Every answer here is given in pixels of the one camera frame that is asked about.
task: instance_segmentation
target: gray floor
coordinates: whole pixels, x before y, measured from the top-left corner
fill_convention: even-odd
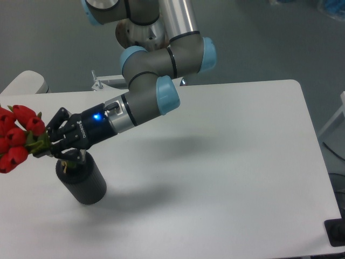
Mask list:
[[[270,6],[267,0],[194,0],[199,29],[218,49],[218,65],[189,84],[295,79],[315,130],[345,91],[345,22],[317,11],[317,0]],[[120,74],[115,24],[91,26],[79,1],[0,0],[0,91],[33,70],[53,92],[87,91],[97,75]],[[345,127],[328,141],[345,156]],[[331,172],[342,162],[323,150]]]

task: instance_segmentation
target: black cable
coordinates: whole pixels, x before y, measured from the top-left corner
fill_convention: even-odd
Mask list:
[[[339,158],[340,160],[344,161],[345,162],[345,158],[339,156],[337,153],[335,153],[329,146],[327,146],[326,143],[322,143],[326,149],[328,149],[332,154],[334,154],[337,158]]]
[[[339,173],[328,173],[328,174],[330,174],[330,175],[339,175],[339,176],[345,177],[344,174],[339,174]]]

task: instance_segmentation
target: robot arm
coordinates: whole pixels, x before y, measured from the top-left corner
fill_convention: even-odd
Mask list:
[[[80,150],[178,108],[180,99],[171,79],[212,69],[217,61],[213,42],[202,38],[198,31],[190,0],[82,0],[82,3],[92,21],[107,23],[129,18],[146,28],[157,22],[160,8],[170,45],[151,52],[141,46],[125,49],[120,63],[127,93],[80,114],[61,108],[54,116],[47,126],[50,141],[54,142],[49,152],[56,158],[79,162],[82,162]],[[63,153],[70,148],[76,152]]]

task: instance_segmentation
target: white table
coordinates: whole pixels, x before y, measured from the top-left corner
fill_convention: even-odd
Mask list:
[[[124,91],[113,91],[118,95]],[[340,253],[340,218],[300,85],[187,86],[179,109],[93,146],[106,196],[83,206],[29,158],[0,175],[0,258],[280,258]],[[109,91],[0,97],[81,112]]]

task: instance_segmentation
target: blue joint cap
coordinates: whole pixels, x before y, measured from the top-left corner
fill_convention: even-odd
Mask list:
[[[199,72],[213,69],[217,64],[217,51],[212,39],[204,39],[204,57]]]
[[[125,65],[126,60],[133,55],[134,53],[138,52],[138,51],[145,51],[147,52],[147,50],[143,47],[140,46],[132,46],[132,47],[128,47],[126,48],[123,53],[120,56],[120,68],[121,68],[121,73],[123,71],[123,66]]]
[[[166,115],[180,106],[180,98],[169,76],[158,77],[156,87],[157,104],[161,115]]]
[[[85,14],[89,20],[89,22],[92,25],[101,25],[99,22],[97,22],[97,20],[95,19],[95,17],[93,17],[93,15],[90,12],[90,9],[87,6],[86,0],[81,0],[81,5],[84,8]]]

